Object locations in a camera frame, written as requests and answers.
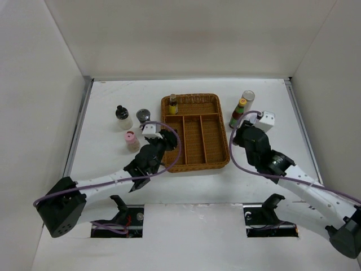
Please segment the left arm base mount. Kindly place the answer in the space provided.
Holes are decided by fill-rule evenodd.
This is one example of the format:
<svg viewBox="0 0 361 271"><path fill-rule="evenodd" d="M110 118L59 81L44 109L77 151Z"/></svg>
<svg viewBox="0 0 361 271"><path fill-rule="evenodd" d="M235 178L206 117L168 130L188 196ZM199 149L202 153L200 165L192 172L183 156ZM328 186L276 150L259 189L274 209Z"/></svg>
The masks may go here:
<svg viewBox="0 0 361 271"><path fill-rule="evenodd" d="M118 211L112 219L97 220L92 224L91 238L142 238L144 205L126 205L118 196L110 197Z"/></svg>

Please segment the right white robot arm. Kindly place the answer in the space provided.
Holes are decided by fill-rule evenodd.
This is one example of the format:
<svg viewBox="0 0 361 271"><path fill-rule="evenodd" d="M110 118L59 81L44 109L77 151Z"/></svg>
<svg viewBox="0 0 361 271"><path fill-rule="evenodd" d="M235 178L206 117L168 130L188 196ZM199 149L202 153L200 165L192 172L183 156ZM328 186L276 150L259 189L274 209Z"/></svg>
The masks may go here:
<svg viewBox="0 0 361 271"><path fill-rule="evenodd" d="M268 223L292 222L319 234L342 255L360 255L360 200L324 187L309 177L291 158L271 148L264 130L249 121L233 128L230 147L245 150L253 175L269 179L294 193L303 203L292 203L272 194L262 204L261 215Z"/></svg>

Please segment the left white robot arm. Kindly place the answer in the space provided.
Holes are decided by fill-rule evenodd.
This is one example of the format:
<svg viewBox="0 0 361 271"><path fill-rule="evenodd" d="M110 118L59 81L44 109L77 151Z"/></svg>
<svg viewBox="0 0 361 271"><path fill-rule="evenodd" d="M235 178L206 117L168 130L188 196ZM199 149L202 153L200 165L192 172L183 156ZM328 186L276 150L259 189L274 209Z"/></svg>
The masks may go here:
<svg viewBox="0 0 361 271"><path fill-rule="evenodd" d="M131 216L121 199L123 189L135 192L162 174L159 169L166 152L181 146L176 130L168 127L156 132L144 132L146 145L123 169L92 180L75 181L71 177L60 179L50 191L33 205L53 238L69 233L77 224L90 222L95 230L106 230L116 235L128 235ZM84 217L86 207L103 199L115 202L107 218Z"/></svg>

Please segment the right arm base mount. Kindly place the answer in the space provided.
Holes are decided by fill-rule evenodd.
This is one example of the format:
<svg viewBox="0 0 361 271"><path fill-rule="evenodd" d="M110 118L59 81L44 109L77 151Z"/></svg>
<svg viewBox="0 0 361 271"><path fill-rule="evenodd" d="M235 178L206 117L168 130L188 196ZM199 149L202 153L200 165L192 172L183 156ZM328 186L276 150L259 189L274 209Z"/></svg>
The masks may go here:
<svg viewBox="0 0 361 271"><path fill-rule="evenodd" d="M248 238L298 238L296 224L279 220L275 210L285 197L272 194L263 203L247 203L243 205L246 235Z"/></svg>

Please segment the small gold-cap yellow bottle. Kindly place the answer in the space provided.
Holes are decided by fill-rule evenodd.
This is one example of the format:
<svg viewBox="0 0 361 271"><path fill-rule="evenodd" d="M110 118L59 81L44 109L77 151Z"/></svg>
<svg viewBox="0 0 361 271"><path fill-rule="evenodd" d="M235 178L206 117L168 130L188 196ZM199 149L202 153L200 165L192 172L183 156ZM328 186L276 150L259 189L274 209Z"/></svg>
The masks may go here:
<svg viewBox="0 0 361 271"><path fill-rule="evenodd" d="M175 94L171 94L169 96L169 114L176 115L177 113L178 113L177 96Z"/></svg>

